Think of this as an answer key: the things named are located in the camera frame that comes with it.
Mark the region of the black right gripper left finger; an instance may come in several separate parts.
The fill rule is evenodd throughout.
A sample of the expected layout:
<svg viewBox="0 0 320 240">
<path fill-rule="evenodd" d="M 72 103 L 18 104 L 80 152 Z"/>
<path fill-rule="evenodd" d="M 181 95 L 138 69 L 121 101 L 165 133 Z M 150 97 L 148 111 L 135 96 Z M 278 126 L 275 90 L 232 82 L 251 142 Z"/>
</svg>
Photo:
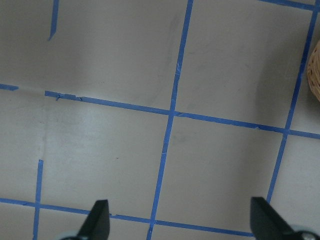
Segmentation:
<svg viewBox="0 0 320 240">
<path fill-rule="evenodd" d="M 109 202 L 97 200 L 79 229 L 76 240 L 107 240 L 110 235 Z"/>
</svg>

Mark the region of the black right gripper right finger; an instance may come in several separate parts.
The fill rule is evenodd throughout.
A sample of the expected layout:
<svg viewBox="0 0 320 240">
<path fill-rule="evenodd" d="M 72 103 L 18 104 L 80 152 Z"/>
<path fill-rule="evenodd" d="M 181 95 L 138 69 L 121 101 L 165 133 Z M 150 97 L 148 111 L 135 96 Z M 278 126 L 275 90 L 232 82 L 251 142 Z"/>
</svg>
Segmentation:
<svg viewBox="0 0 320 240">
<path fill-rule="evenodd" d="M 250 200 L 250 229 L 256 240 L 300 239 L 300 233 L 294 231 L 263 197 Z"/>
</svg>

